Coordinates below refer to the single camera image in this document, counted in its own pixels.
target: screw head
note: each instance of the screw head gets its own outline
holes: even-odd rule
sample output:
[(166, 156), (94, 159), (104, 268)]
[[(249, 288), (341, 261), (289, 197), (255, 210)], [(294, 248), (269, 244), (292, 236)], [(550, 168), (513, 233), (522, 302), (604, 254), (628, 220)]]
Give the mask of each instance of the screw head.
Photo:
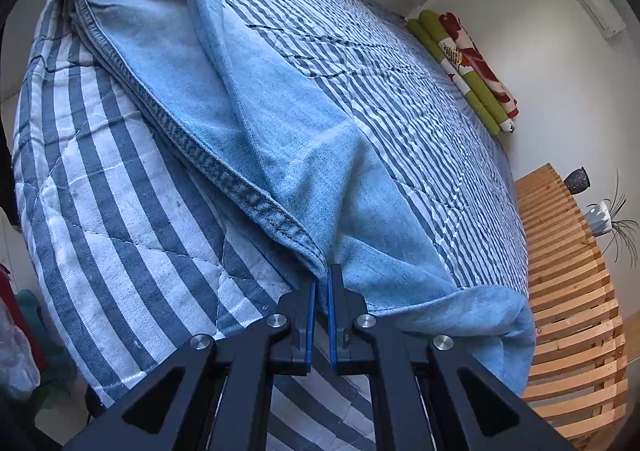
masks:
[(206, 334), (197, 334), (191, 338), (189, 341), (191, 348), (194, 350), (204, 350), (211, 344), (211, 336)]
[(375, 326), (377, 322), (378, 320), (376, 317), (371, 314), (361, 314), (356, 317), (356, 323), (362, 328), (371, 328), (372, 326)]
[(267, 324), (273, 328), (280, 328), (287, 324), (287, 318), (282, 314), (271, 314), (267, 317)]
[(446, 335), (439, 335), (433, 338), (433, 346), (439, 350), (450, 350), (453, 348), (453, 339)]

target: vase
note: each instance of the vase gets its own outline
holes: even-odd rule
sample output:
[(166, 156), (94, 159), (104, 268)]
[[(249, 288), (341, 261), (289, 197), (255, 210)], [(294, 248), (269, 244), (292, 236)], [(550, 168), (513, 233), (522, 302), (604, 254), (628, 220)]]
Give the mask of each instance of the vase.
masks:
[(571, 171), (570, 175), (564, 179), (564, 185), (569, 189), (569, 192), (572, 195), (577, 195), (578, 193), (582, 193), (586, 191), (591, 182), (589, 182), (589, 176), (584, 167), (580, 169), (576, 169), (575, 171)]
[(611, 214), (606, 203), (600, 202), (585, 212), (584, 219), (587, 220), (593, 236), (602, 236), (611, 232)]

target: light blue denim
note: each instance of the light blue denim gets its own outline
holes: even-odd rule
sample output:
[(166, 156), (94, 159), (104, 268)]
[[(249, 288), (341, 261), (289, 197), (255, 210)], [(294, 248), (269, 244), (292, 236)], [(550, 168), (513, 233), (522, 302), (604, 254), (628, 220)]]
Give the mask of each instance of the light blue denim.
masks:
[(222, 0), (65, 0), (65, 12), (292, 286), (317, 279), (326, 309), (327, 266), (341, 263), (371, 312), (394, 315), (402, 329), (466, 338), (523, 391), (535, 342), (526, 297), (455, 287), (353, 119)]

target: bed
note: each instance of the bed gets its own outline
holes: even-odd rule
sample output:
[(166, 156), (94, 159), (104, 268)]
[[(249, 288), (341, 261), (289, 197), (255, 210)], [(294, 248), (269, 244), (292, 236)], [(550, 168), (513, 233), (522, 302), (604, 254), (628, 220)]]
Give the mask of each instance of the bed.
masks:
[[(459, 288), (527, 294), (506, 156), (401, 17), (369, 0), (223, 1), (353, 117)], [(274, 312), (287, 283), (60, 10), (38, 24), (18, 106), (28, 249), (47, 309), (105, 406), (189, 335), (231, 336)], [(330, 373), (320, 326), (315, 346), (308, 377), (276, 379), (268, 448), (374, 449), (366, 378)]]

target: bed frame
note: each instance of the bed frame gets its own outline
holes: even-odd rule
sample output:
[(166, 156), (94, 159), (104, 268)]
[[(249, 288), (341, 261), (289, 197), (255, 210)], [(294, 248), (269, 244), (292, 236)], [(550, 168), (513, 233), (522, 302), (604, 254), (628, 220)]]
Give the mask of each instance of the bed frame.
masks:
[(578, 449), (624, 417), (625, 335), (602, 253), (547, 164), (515, 183), (536, 350), (523, 398)]

